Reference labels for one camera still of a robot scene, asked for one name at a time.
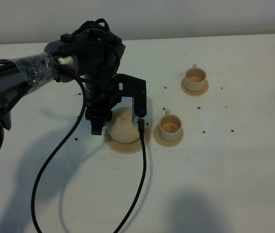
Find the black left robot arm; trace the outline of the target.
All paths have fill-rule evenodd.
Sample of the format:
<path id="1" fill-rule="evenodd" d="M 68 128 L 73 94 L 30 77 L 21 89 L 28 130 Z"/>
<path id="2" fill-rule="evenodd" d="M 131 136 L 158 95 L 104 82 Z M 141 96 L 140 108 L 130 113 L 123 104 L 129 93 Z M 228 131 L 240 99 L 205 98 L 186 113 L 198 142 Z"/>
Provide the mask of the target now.
<path id="1" fill-rule="evenodd" d="M 67 83 L 72 75 L 85 83 L 109 84 L 125 46 L 100 18 L 61 35 L 40 54 L 0 60 L 0 149 L 11 128 L 11 110 L 19 100 L 51 81 Z"/>

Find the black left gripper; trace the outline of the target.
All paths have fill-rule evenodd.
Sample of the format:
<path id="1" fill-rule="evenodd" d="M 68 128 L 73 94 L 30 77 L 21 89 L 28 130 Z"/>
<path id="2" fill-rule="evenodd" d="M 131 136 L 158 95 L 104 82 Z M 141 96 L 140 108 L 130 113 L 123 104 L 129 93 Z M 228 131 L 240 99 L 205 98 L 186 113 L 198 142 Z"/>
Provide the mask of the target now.
<path id="1" fill-rule="evenodd" d="M 118 97 L 111 97 L 119 89 L 119 78 L 115 74 L 108 79 L 85 74 L 83 82 L 86 88 L 85 118 L 91 123 L 91 134 L 101 135 L 106 121 L 112 119 L 111 109 L 119 102 Z"/>

